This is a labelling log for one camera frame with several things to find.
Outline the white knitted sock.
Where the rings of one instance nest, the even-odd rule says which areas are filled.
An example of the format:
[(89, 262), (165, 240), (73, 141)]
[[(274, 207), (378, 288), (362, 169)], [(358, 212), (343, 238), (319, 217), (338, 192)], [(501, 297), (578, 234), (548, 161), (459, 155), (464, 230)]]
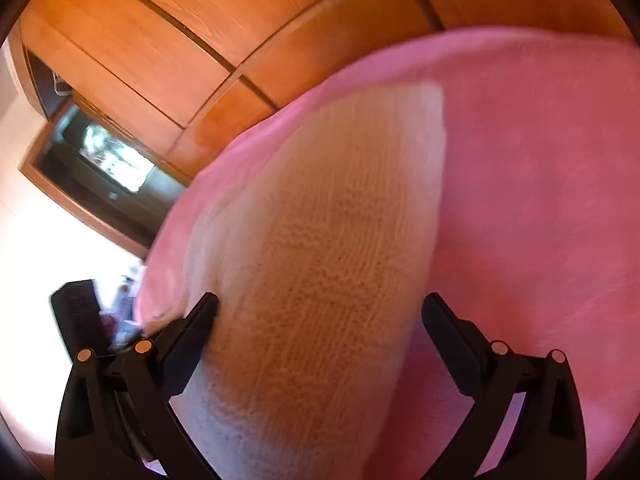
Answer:
[(146, 330), (219, 297), (174, 408), (222, 478), (362, 476), (436, 245), (443, 107), (426, 81), (321, 107), (198, 216), (174, 280), (146, 271)]

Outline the dark framed doorway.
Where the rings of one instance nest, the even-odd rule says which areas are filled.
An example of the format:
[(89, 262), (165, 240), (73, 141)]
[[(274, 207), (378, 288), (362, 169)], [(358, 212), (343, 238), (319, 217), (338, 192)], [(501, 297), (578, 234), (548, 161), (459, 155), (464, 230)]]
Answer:
[(21, 173), (58, 206), (144, 259), (186, 186), (78, 98), (60, 104)]

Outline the pink bed sheet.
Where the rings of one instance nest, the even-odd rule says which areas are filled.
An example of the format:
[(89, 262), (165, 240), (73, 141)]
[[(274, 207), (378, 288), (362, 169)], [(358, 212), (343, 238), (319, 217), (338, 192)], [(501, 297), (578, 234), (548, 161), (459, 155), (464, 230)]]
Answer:
[(166, 318), (198, 216), (250, 182), (316, 108), (432, 80), (448, 133), (431, 289), (489, 337), (562, 349), (597, 477), (639, 413), (639, 50), (521, 28), (471, 28), (379, 50), (236, 138), (160, 230), (134, 315)]

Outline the orange wooden wardrobe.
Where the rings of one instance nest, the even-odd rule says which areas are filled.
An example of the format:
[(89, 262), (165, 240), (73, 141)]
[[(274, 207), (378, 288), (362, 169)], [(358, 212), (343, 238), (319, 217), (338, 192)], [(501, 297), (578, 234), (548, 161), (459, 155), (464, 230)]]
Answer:
[(616, 0), (28, 0), (10, 32), (41, 105), (47, 67), (183, 181), (238, 134), (342, 67), (393, 44), (471, 26), (627, 40)]

